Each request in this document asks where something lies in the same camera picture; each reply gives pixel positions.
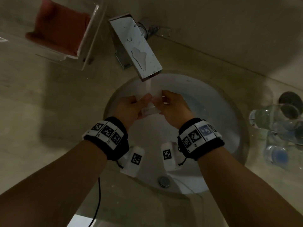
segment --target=chrome faucet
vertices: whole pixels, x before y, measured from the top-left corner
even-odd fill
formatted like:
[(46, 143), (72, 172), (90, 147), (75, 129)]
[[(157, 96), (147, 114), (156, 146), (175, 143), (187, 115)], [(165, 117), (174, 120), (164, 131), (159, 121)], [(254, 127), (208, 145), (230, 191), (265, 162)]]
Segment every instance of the chrome faucet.
[(152, 26), (148, 19), (136, 23), (130, 14), (111, 18), (109, 24), (115, 55), (122, 68), (133, 65), (142, 82), (162, 71), (161, 64), (146, 41), (158, 32), (160, 26)]

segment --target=wall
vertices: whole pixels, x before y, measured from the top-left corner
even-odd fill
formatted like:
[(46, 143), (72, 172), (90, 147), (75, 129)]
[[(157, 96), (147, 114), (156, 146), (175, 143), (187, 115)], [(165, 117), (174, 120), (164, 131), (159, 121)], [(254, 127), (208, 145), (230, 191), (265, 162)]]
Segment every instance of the wall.
[(172, 40), (303, 89), (303, 0), (109, 0), (172, 28)]

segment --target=sink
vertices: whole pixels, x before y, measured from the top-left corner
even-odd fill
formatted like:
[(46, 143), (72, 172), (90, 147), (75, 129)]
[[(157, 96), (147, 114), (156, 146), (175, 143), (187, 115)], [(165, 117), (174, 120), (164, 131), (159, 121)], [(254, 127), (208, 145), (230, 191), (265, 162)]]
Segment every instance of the sink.
[[(162, 73), (151, 79), (152, 86), (181, 94), (196, 117), (206, 119), (221, 134), (225, 148), (242, 164), (248, 154), (248, 131), (240, 112), (220, 90), (200, 80), (176, 73)], [(139, 78), (133, 78), (120, 87), (109, 100), (104, 117), (112, 115), (120, 97), (137, 94), (142, 86)], [(153, 114), (138, 120), (129, 130), (129, 145), (145, 150), (145, 157), (137, 179), (169, 192), (189, 194), (207, 191), (198, 164), (187, 159), (181, 169), (166, 172), (160, 147), (166, 142), (177, 142), (178, 130), (169, 125), (163, 115)], [(170, 180), (168, 188), (162, 188), (158, 178)]]

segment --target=folded towel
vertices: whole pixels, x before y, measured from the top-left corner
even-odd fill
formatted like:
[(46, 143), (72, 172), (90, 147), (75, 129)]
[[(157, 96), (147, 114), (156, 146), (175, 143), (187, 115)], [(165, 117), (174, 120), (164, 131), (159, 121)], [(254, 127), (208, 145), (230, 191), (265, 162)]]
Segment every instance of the folded towel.
[(25, 37), (58, 52), (77, 56), (90, 16), (51, 0), (42, 0), (33, 32)]

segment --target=wristband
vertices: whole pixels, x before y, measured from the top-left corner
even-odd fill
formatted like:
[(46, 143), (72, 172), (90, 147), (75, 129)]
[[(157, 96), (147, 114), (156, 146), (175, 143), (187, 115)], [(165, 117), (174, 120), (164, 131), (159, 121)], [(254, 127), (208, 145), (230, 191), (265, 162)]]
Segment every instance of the wristband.
[(117, 161), (129, 151), (128, 134), (123, 123), (115, 118), (108, 117), (97, 122), (82, 136), (99, 147), (108, 160)]
[(193, 118), (180, 128), (178, 145), (186, 158), (198, 160), (208, 152), (224, 146), (221, 137), (206, 120)]

